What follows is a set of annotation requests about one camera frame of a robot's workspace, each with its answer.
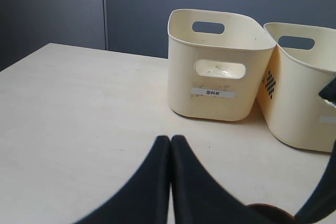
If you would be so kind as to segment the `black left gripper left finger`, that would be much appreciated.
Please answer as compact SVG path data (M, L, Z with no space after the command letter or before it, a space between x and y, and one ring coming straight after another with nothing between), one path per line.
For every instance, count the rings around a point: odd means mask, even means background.
M156 137L133 176L99 208L77 223L167 223L170 139Z

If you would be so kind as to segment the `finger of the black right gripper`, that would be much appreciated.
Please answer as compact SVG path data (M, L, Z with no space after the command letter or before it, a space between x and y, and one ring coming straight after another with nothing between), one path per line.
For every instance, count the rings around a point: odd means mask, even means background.
M325 171L306 203L295 214L297 223L317 223L335 211L335 142Z

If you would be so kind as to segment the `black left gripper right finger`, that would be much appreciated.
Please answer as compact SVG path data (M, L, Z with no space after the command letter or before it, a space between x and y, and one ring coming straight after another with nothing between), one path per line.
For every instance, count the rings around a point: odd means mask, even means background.
M182 135L171 139L171 166L175 223L271 223L228 193Z

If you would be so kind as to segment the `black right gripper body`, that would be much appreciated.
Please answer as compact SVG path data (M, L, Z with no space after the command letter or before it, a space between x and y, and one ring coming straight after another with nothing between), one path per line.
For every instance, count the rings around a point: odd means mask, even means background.
M335 108L336 98L336 78L334 78L329 84L327 84L320 92L319 97L322 98L328 105Z

